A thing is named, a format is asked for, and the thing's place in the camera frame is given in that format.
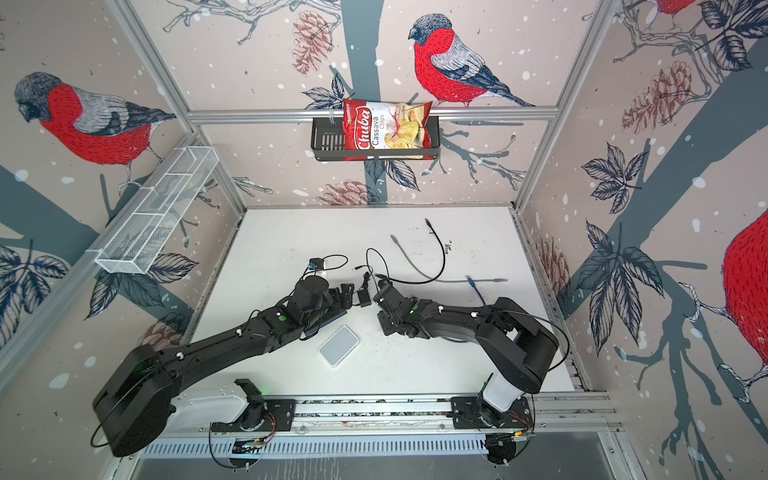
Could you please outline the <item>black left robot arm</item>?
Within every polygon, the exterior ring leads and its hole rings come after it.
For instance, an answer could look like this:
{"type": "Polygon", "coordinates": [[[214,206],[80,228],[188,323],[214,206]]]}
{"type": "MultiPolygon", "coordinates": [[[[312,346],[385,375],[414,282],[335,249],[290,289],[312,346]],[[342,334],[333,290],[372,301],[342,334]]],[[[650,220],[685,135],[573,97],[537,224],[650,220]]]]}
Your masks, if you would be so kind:
{"type": "Polygon", "coordinates": [[[299,280],[275,305],[243,324],[200,341],[131,350],[93,400],[97,430],[116,457],[152,443],[175,411],[172,400],[199,381],[251,357],[309,339],[353,306],[354,285],[332,287],[322,276],[299,280]]]}

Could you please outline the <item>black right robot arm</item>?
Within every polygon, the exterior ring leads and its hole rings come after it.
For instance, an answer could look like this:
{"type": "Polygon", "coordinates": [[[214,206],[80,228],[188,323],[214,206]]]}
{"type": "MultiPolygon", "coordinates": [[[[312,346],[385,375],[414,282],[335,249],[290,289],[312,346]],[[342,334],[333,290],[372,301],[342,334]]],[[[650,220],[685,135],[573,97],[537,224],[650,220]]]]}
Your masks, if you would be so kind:
{"type": "Polygon", "coordinates": [[[479,345],[504,380],[519,394],[537,394],[553,368],[560,343],[545,325],[507,297],[491,305],[460,307],[431,299],[406,297],[380,280],[373,302],[385,335],[444,338],[479,345]]]}

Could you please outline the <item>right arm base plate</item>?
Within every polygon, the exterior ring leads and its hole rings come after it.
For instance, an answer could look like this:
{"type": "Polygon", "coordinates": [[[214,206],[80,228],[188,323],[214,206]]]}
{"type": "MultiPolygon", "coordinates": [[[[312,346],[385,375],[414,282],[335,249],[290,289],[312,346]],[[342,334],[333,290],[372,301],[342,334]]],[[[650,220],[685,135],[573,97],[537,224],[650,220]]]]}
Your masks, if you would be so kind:
{"type": "Polygon", "coordinates": [[[455,429],[522,429],[533,424],[531,407],[525,397],[518,398],[501,412],[481,397],[452,397],[450,417],[455,429]]]}

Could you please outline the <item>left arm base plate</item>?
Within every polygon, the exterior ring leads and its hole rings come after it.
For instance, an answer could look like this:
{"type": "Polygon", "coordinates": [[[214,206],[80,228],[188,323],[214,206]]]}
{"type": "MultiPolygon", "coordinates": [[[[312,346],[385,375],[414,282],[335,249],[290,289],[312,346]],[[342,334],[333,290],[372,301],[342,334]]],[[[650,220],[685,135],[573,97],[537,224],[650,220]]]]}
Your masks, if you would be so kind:
{"type": "Polygon", "coordinates": [[[211,424],[213,433],[237,433],[266,435],[272,432],[291,430],[296,401],[292,399],[266,399],[260,403],[250,402],[244,410],[228,422],[211,424]]]}

